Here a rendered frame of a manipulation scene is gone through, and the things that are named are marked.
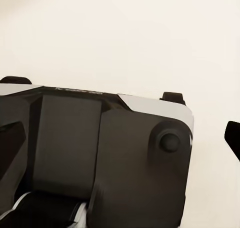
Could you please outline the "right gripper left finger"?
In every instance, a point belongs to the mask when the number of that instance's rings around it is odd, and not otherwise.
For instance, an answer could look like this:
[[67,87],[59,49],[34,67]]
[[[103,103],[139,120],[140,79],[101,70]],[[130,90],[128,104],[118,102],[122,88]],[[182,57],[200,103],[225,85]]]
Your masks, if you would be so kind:
[[0,181],[26,140],[21,121],[0,126]]

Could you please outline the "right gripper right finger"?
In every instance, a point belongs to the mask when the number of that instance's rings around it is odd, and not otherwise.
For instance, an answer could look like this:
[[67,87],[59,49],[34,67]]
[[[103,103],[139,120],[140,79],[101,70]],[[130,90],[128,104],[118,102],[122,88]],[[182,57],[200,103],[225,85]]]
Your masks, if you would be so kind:
[[224,139],[233,150],[237,158],[240,160],[240,123],[235,121],[229,121],[225,134]]

